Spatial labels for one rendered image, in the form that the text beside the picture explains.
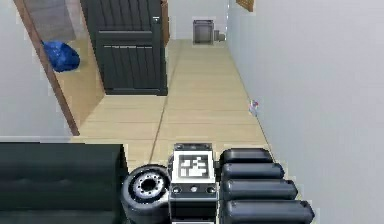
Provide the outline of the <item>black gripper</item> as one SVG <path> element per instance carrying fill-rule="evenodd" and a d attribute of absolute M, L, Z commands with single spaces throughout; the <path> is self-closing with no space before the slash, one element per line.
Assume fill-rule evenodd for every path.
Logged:
<path fill-rule="evenodd" d="M 167 168 L 147 164 L 134 169 L 124 180 L 121 204 L 128 224 L 169 224 Z"/>

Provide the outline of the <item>grey square bin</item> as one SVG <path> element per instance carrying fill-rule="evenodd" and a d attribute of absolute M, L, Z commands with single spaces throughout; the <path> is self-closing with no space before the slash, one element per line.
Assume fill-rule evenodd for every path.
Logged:
<path fill-rule="evenodd" d="M 212 20 L 194 20 L 193 21 L 193 42 L 195 44 L 212 44 L 213 43 Z"/>

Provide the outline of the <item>small colourful object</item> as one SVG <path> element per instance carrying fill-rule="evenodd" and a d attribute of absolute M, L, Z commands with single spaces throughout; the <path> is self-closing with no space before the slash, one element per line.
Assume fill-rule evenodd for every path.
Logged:
<path fill-rule="evenodd" d="M 251 100 L 250 103 L 249 103 L 249 112 L 253 115 L 253 116 L 257 116 L 257 110 L 258 110 L 258 107 L 259 107 L 259 104 L 257 101 L 255 100 Z"/>

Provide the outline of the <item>black room door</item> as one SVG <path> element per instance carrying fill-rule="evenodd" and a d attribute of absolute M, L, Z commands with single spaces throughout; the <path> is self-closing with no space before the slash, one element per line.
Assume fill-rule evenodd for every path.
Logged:
<path fill-rule="evenodd" d="M 104 91 L 168 94 L 161 0 L 80 0 Z"/>

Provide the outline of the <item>blue bag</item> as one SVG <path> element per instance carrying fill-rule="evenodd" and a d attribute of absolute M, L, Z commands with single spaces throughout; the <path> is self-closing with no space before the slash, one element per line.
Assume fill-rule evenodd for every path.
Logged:
<path fill-rule="evenodd" d="M 72 71 L 79 67 L 80 56 L 68 44 L 61 41 L 43 41 L 42 45 L 55 72 Z"/>

